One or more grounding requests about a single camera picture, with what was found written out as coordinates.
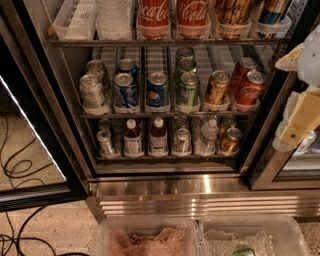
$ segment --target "brown bottle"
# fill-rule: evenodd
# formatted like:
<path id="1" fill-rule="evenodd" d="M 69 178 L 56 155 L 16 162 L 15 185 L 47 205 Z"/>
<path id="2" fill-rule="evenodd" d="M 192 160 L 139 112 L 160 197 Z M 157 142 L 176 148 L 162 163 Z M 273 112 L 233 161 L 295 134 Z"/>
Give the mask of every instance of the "brown bottle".
<path id="1" fill-rule="evenodd" d="M 134 119 L 128 119 L 123 138 L 125 153 L 139 154 L 142 152 L 141 132 Z"/>
<path id="2" fill-rule="evenodd" d="M 163 154 L 168 152 L 167 128 L 160 117 L 155 118 L 151 126 L 149 145 L 151 153 Z"/>

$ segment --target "blue can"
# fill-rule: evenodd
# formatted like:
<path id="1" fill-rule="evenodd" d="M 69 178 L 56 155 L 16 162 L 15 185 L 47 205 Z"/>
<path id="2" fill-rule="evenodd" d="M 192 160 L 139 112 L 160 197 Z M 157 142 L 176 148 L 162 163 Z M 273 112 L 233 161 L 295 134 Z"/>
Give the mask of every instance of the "blue can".
<path id="1" fill-rule="evenodd" d="M 154 72 L 148 77 L 146 104 L 149 107 L 169 105 L 168 76 L 162 72 Z"/>
<path id="2" fill-rule="evenodd" d="M 118 108 L 134 108 L 139 105 L 139 89 L 132 75 L 117 74 L 114 77 L 115 99 L 114 105 Z"/>
<path id="3" fill-rule="evenodd" d="M 133 79 L 138 81 L 139 68 L 133 59 L 122 59 L 118 64 L 118 73 L 128 73 L 133 76 Z"/>

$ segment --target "food container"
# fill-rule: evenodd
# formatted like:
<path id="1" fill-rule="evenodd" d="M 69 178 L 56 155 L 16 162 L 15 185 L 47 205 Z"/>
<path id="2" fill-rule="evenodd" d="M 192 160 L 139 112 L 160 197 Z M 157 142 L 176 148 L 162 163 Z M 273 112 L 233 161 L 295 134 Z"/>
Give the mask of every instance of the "food container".
<path id="1" fill-rule="evenodd" d="M 141 237 L 144 237 L 143 242 L 139 241 Z M 95 255 L 199 256 L 198 225 L 191 219 L 159 216 L 106 219 L 98 230 Z"/>
<path id="2" fill-rule="evenodd" d="M 251 248 L 256 255 L 309 256 L 297 222 L 285 215 L 223 215 L 200 221 L 205 255 L 232 255 Z"/>

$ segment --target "soda can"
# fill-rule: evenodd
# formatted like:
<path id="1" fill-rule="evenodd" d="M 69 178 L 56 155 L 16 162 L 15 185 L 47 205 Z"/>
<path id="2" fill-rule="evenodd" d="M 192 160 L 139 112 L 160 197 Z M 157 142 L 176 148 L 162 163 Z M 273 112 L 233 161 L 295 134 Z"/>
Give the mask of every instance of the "soda can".
<path id="1" fill-rule="evenodd" d="M 229 128 L 236 127 L 237 119 L 234 116 L 224 116 L 222 120 L 219 122 L 219 129 L 217 138 L 221 140 L 223 135 Z"/>
<path id="2" fill-rule="evenodd" d="M 252 2 L 253 0 L 224 0 L 223 4 L 220 3 L 222 9 L 218 11 L 219 23 L 229 26 L 243 25 L 249 18 Z"/>
<path id="3" fill-rule="evenodd" d="M 175 81 L 179 82 L 181 75 L 185 72 L 194 72 L 197 73 L 198 67 L 195 60 L 183 59 L 179 62 L 175 70 Z"/>
<path id="4" fill-rule="evenodd" d="M 127 73 L 114 77 L 115 106 L 119 108 L 133 108 L 139 105 L 139 90 L 133 76 Z"/>
<path id="5" fill-rule="evenodd" d="M 101 130 L 97 133 L 97 140 L 99 141 L 101 152 L 106 155 L 115 154 L 115 139 L 109 130 Z"/>
<path id="6" fill-rule="evenodd" d="M 230 87 L 230 76 L 224 70 L 214 71 L 208 80 L 205 100 L 207 103 L 220 105 L 228 93 Z"/>
<path id="7" fill-rule="evenodd" d="M 182 46 L 176 52 L 176 66 L 184 59 L 194 60 L 194 50 L 192 47 Z"/>
<path id="8" fill-rule="evenodd" d="M 113 130 L 113 126 L 112 126 L 112 123 L 110 121 L 109 118 L 102 118 L 98 121 L 98 129 L 100 131 L 102 130 L 108 130 L 111 132 L 111 135 L 112 136 L 115 136 L 114 135 L 114 130 Z"/>
<path id="9" fill-rule="evenodd" d="M 160 39 L 166 36 L 163 29 L 170 24 L 168 0 L 139 0 L 138 25 L 148 28 L 155 28 L 153 33 L 141 33 L 148 39 Z"/>
<path id="10" fill-rule="evenodd" d="M 147 106 L 169 105 L 168 76 L 162 72 L 151 73 L 147 81 Z"/>
<path id="11" fill-rule="evenodd" d="M 267 25 L 279 23 L 287 12 L 290 2 L 291 0 L 266 0 L 258 21 Z"/>
<path id="12" fill-rule="evenodd" d="M 86 108 L 101 108 L 107 104 L 99 77 L 94 74 L 86 74 L 80 78 L 80 92 Z"/>
<path id="13" fill-rule="evenodd" d="M 175 116 L 172 119 L 172 127 L 173 131 L 177 131 L 181 128 L 189 129 L 189 122 L 188 118 L 185 116 Z"/>
<path id="14" fill-rule="evenodd" d="M 138 82 L 139 68 L 133 59 L 122 59 L 118 64 L 118 73 L 128 73 L 133 76 L 133 79 Z"/>
<path id="15" fill-rule="evenodd" d="M 174 133 L 173 150 L 180 153 L 191 151 L 191 134 L 188 129 L 180 128 Z"/>
<path id="16" fill-rule="evenodd" d="M 236 151 L 239 141 L 242 138 L 242 132 L 237 128 L 229 128 L 223 135 L 223 138 L 219 144 L 220 150 L 226 153 Z"/>
<path id="17" fill-rule="evenodd" d="M 265 78 L 259 71 L 250 71 L 242 79 L 238 93 L 235 96 L 236 103 L 240 105 L 254 105 L 264 87 Z"/>
<path id="18" fill-rule="evenodd" d="M 257 69 L 257 62 L 249 57 L 241 58 L 234 67 L 231 75 L 231 89 L 233 95 L 236 95 L 242 78 L 251 70 Z"/>
<path id="19" fill-rule="evenodd" d="M 197 103 L 200 80 L 197 73 L 183 73 L 177 91 L 177 105 L 192 107 Z"/>
<path id="20" fill-rule="evenodd" d="M 209 0 L 177 0 L 176 17 L 179 25 L 187 27 L 201 27 L 206 24 Z M 202 36 L 202 30 L 195 33 L 192 29 L 181 31 L 184 38 L 197 38 Z"/>

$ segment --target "plastic bottle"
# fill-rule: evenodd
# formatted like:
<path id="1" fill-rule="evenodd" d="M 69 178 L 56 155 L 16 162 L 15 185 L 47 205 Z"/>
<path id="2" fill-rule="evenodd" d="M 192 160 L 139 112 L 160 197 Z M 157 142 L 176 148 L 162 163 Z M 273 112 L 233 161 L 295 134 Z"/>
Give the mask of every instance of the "plastic bottle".
<path id="1" fill-rule="evenodd" d="M 127 127 L 123 133 L 124 152 L 126 154 L 140 154 L 142 152 L 141 131 L 134 119 L 127 121 Z"/>
<path id="2" fill-rule="evenodd" d="M 217 120 L 210 119 L 205 122 L 200 129 L 200 151 L 204 153 L 214 153 L 217 134 Z"/>
<path id="3" fill-rule="evenodd" d="M 149 151 L 155 156 L 168 153 L 167 128 L 160 117 L 155 118 L 151 126 L 149 145 Z"/>

